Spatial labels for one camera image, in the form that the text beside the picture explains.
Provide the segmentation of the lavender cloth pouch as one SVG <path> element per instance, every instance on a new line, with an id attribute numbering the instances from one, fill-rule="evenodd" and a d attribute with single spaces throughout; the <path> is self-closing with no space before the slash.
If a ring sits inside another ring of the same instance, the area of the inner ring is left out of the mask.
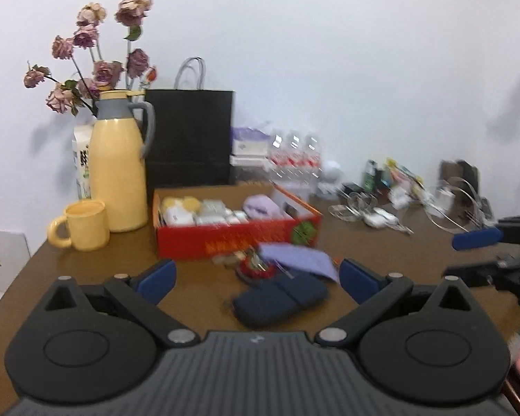
<path id="1" fill-rule="evenodd" d="M 338 271 L 327 253 L 320 250 L 282 242 L 260 243 L 260 257 L 268 262 L 277 262 L 288 269 L 311 273 L 339 282 Z"/>

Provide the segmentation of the dark blue zip pouch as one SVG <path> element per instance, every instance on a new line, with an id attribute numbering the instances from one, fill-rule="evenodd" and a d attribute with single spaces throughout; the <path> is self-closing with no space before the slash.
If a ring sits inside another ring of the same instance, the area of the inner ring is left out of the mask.
<path id="1" fill-rule="evenodd" d="M 309 273 L 275 275 L 233 299 L 237 320 L 248 328 L 261 329 L 293 318 L 324 302 L 327 286 Z"/>

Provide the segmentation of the small bottles cluster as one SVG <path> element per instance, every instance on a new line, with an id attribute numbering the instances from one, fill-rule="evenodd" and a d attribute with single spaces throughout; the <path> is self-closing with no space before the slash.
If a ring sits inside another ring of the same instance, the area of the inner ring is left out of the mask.
<path id="1" fill-rule="evenodd" d="M 363 169 L 361 188 L 372 194 L 379 203 L 390 203 L 392 199 L 415 199 L 424 189 L 424 182 L 404 165 L 392 158 L 383 163 L 368 160 Z"/>

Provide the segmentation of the yellow ceramic mug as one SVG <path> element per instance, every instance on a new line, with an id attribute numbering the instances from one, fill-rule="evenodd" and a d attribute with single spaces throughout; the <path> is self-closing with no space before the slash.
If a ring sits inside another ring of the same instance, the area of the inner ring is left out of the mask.
<path id="1" fill-rule="evenodd" d="M 110 241 L 106 205 L 94 199 L 72 203 L 50 223 L 46 234 L 47 241 L 60 249 L 99 250 Z"/>

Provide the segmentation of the white paper on floor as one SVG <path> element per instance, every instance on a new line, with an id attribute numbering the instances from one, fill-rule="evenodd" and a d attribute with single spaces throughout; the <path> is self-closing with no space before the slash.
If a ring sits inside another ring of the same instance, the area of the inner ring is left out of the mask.
<path id="1" fill-rule="evenodd" d="M 0 299 L 30 258 L 23 233 L 0 231 Z"/>

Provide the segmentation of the white round lamp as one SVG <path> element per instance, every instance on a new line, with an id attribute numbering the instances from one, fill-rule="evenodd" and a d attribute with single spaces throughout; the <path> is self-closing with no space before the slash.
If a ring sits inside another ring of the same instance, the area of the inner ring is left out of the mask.
<path id="1" fill-rule="evenodd" d="M 340 189 L 342 181 L 340 164 L 333 160 L 323 161 L 317 191 L 320 196 L 334 196 Z"/>

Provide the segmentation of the red cardboard box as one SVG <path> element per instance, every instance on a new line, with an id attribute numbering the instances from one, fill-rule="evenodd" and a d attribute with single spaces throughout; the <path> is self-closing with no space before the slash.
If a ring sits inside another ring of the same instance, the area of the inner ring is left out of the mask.
<path id="1" fill-rule="evenodd" d="M 279 208 L 289 210 L 280 220 L 250 221 L 244 224 L 206 224 L 170 226 L 161 216 L 161 202 L 168 197 L 195 197 L 220 200 L 227 208 L 243 208 L 250 196 L 262 194 Z M 284 188 L 256 183 L 236 186 L 156 189 L 152 200 L 152 221 L 156 231 L 157 253 L 161 258 L 197 260 L 218 254 L 243 251 L 265 242 L 286 242 L 314 247 L 317 244 L 323 215 Z"/>

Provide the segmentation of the yellow white plush toy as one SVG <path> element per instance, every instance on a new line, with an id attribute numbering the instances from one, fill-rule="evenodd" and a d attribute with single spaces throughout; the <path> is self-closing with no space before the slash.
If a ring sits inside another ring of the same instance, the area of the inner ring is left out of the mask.
<path id="1" fill-rule="evenodd" d="M 195 197 L 164 197 L 161 200 L 161 217 L 167 226 L 193 226 L 202 202 Z"/>

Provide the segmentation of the white tissue packet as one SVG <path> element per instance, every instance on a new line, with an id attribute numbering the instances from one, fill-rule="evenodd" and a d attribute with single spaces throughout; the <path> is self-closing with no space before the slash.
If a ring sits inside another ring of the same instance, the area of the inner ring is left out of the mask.
<path id="1" fill-rule="evenodd" d="M 229 215 L 219 215 L 219 214 L 210 214 L 210 215 L 198 215 L 195 218 L 195 224 L 197 226 L 204 225 L 226 225 L 226 224 L 239 224 L 239 218 L 236 218 L 234 214 Z"/>

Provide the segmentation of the pale green plush toy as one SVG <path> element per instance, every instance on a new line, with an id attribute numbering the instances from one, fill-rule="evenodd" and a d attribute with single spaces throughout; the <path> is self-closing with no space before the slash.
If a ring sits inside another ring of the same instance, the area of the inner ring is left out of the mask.
<path id="1" fill-rule="evenodd" d="M 198 212 L 201 218 L 206 217 L 222 217 L 227 214 L 226 205 L 219 199 L 203 199 Z"/>

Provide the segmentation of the pack of water bottles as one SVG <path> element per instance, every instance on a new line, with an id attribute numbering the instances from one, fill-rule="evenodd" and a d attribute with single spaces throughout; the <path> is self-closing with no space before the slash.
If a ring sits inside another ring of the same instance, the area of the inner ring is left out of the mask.
<path id="1" fill-rule="evenodd" d="M 274 131 L 268 149 L 269 177 L 288 190 L 314 192 L 321 171 L 321 150 L 316 134 Z"/>

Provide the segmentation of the white carton behind jug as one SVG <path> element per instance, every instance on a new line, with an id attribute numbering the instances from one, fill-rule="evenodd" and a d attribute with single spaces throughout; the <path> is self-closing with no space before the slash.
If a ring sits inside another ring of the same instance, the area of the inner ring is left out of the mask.
<path id="1" fill-rule="evenodd" d="M 91 197 L 89 145 L 92 131 L 92 125 L 76 126 L 73 131 L 72 152 L 79 199 L 89 199 Z"/>

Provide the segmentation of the purple plush toy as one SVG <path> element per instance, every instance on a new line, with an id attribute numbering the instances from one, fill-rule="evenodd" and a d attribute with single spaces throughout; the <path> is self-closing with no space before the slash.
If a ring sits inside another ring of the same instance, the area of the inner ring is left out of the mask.
<path id="1" fill-rule="evenodd" d="M 265 194 L 249 196 L 243 203 L 243 211 L 251 220 L 281 220 L 285 212 Z"/>

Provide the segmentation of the black paper shopping bag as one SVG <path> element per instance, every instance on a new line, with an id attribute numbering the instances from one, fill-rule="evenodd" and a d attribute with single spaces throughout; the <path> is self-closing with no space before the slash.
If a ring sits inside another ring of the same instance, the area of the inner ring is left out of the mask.
<path id="1" fill-rule="evenodd" d="M 234 93 L 205 89 L 205 79 L 206 62 L 190 57 L 173 89 L 145 92 L 156 111 L 154 141 L 145 158 L 149 192 L 230 182 Z"/>

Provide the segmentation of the purple white tissue box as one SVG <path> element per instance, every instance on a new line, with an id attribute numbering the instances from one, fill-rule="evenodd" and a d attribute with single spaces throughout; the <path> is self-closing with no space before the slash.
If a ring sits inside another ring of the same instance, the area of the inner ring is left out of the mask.
<path id="1" fill-rule="evenodd" d="M 237 157 L 268 156 L 270 136 L 251 127 L 232 128 L 232 154 Z"/>

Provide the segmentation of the dried pink rose bouquet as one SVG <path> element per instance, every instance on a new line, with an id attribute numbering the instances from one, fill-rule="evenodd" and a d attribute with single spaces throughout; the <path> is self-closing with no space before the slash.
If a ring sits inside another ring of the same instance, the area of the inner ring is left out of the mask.
<path id="1" fill-rule="evenodd" d="M 125 57 L 108 60 L 100 45 L 100 26 L 107 19 L 106 8 L 98 2 L 83 6 L 76 18 L 76 29 L 69 37 L 56 36 L 51 56 L 68 61 L 74 67 L 71 77 L 61 80 L 46 66 L 30 63 L 23 76 L 23 86 L 33 89 L 50 82 L 53 87 L 45 103 L 56 114 L 77 115 L 83 108 L 97 115 L 97 102 L 107 91 L 124 90 L 128 98 L 141 96 L 157 80 L 157 67 L 134 43 L 141 38 L 144 20 L 154 0 L 121 0 L 113 16 L 124 28 Z"/>

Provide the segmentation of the red keychain trinket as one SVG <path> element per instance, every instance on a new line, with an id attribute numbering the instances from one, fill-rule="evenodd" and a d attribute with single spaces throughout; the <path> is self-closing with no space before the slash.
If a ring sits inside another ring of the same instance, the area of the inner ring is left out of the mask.
<path id="1" fill-rule="evenodd" d="M 248 250 L 236 267 L 236 276 L 249 286 L 259 286 L 279 273 L 274 263 L 264 261 L 255 250 Z"/>

